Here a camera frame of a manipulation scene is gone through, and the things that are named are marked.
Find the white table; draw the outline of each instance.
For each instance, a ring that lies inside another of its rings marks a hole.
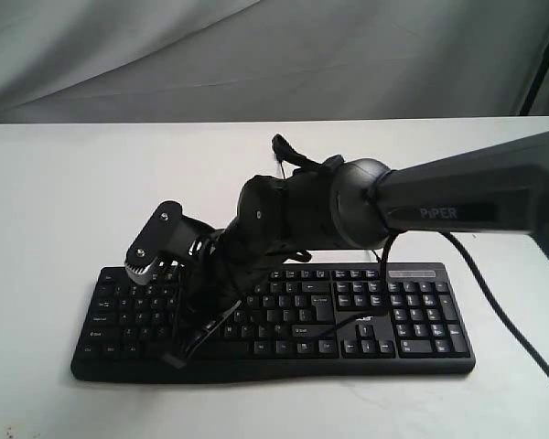
[[[408,233],[391,256],[446,264],[477,358],[466,378],[178,387],[86,384],[69,371],[100,268],[122,263],[164,199],[227,224],[242,184],[277,172],[273,134],[315,159],[398,168],[547,130],[549,118],[0,126],[0,438],[549,438],[547,378],[431,233]],[[549,262],[527,237],[459,236],[549,361]]]

